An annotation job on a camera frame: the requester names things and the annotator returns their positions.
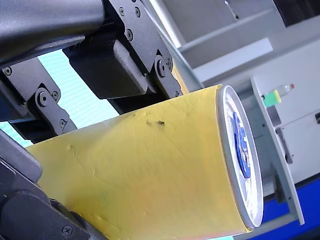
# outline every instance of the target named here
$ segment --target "white wall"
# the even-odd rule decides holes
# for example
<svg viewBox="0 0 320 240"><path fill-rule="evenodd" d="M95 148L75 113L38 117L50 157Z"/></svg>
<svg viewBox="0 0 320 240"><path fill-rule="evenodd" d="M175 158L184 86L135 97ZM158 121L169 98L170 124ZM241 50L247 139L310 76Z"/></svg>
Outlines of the white wall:
<svg viewBox="0 0 320 240"><path fill-rule="evenodd" d="M320 108L320 40L219 83L232 85L241 91L252 77L261 93L281 84L294 83L295 89L276 106L283 124L312 113Z"/></svg>

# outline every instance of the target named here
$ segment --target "black metal bracket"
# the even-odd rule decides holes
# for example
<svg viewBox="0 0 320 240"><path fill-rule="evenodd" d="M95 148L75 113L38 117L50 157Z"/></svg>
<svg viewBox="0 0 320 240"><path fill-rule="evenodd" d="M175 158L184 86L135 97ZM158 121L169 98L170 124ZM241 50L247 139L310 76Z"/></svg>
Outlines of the black metal bracket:
<svg viewBox="0 0 320 240"><path fill-rule="evenodd" d="M63 50L95 95L120 114L182 95L172 57L141 1L103 4L100 30Z"/></svg>
<svg viewBox="0 0 320 240"><path fill-rule="evenodd" d="M0 72L0 121L8 121L26 140L38 143L77 129L59 107L60 98L59 87L37 58Z"/></svg>

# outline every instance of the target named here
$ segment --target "metal frame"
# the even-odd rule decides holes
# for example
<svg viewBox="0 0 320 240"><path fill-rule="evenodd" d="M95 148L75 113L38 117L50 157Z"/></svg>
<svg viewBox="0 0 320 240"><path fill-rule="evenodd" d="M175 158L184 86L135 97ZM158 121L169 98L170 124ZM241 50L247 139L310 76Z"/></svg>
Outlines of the metal frame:
<svg viewBox="0 0 320 240"><path fill-rule="evenodd" d="M299 221L300 225L305 224L296 187L294 185L294 181L288 168L284 153L282 152L281 146L279 144L280 138L276 134L276 130L273 127L267 109L262 102L262 94L259 92L255 80L253 78L251 79L251 85L253 94L258 102L259 108L261 109L262 115L264 117L266 126L268 127L268 130L271 134L274 143L274 149L277 154L277 157L271 159L271 163L275 170L276 178L278 178L279 181L279 185L277 186L277 188L280 188L280 191L283 193L283 199L286 201L290 213L263 223L260 227L256 228L251 233L234 236L233 238L235 240L245 240L253 238L255 236L267 233L269 231L272 231L276 228L282 227L297 220Z"/></svg>

